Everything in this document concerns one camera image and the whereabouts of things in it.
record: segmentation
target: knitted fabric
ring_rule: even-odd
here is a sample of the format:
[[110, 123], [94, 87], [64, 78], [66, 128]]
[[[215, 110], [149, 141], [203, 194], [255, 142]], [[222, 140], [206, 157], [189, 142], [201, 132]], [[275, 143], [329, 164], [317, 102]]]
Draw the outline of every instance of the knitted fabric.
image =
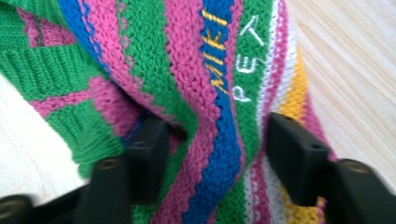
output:
[[294, 205], [265, 154], [271, 111], [325, 141], [284, 0], [0, 0], [0, 10], [0, 72], [81, 176], [128, 147], [147, 113], [173, 127], [160, 199], [135, 206], [135, 223], [323, 222], [324, 201]]

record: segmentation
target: light wood surface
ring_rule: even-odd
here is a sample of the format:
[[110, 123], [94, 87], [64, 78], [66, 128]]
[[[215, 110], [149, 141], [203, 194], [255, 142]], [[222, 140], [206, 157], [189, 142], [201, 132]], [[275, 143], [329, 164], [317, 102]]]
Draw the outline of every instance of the light wood surface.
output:
[[288, 5], [333, 149], [374, 166], [396, 190], [396, 1]]
[[[396, 189], [396, 3], [289, 0], [315, 109], [341, 158], [374, 166]], [[0, 197], [38, 203], [83, 182], [63, 140], [0, 76]]]

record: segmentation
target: striped knit cloth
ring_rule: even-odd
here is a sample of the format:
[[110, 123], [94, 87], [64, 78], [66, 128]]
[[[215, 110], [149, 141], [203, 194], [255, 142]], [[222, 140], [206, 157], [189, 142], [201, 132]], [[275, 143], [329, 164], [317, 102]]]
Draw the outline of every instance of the striped knit cloth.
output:
[[0, 0], [0, 58], [85, 178], [146, 111], [169, 122], [160, 200], [134, 223], [324, 221], [265, 154], [271, 111], [325, 141], [285, 0]]

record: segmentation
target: white stripe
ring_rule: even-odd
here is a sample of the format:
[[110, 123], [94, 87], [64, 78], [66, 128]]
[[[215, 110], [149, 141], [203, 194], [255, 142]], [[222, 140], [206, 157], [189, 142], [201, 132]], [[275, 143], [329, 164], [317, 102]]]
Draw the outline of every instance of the white stripe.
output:
[[276, 92], [276, 98], [271, 105], [271, 111], [277, 111], [286, 98], [286, 93], [291, 89], [291, 79], [294, 77], [295, 64], [297, 61], [297, 41], [294, 27], [289, 19], [288, 24], [288, 52], [286, 55], [286, 67], [282, 75], [280, 85]]
[[281, 184], [276, 176], [276, 173], [270, 166], [268, 157], [266, 156], [262, 161], [262, 169], [264, 171], [264, 179], [267, 185], [265, 192], [268, 195], [268, 207], [271, 213], [271, 224], [284, 224], [286, 223], [286, 214]]
[[262, 145], [263, 139], [263, 126], [262, 126], [262, 111], [264, 110], [264, 101], [265, 101], [265, 93], [267, 91], [269, 77], [271, 76], [271, 65], [274, 60], [274, 52], [276, 45], [276, 22], [278, 18], [277, 10], [278, 10], [279, 0], [273, 0], [273, 11], [270, 20], [270, 29], [269, 29], [269, 40], [268, 40], [268, 52], [266, 55], [265, 61], [265, 70], [263, 72], [262, 77], [262, 85], [260, 87], [259, 92], [259, 100], [257, 104], [257, 112], [256, 112], [256, 121], [258, 127], [259, 134], [259, 146]]
[[250, 170], [251, 164], [244, 172], [244, 192], [245, 192], [245, 223], [250, 224], [253, 223], [253, 195], [252, 195], [252, 188], [250, 184]]

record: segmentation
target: wooden table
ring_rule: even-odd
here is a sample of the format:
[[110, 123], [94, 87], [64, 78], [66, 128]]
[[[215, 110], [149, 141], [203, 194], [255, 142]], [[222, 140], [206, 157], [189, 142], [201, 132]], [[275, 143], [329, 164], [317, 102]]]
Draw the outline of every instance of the wooden table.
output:
[[[289, 11], [332, 147], [396, 189], [396, 1], [289, 0]], [[43, 203], [83, 184], [63, 140], [1, 76], [0, 106], [0, 197]]]

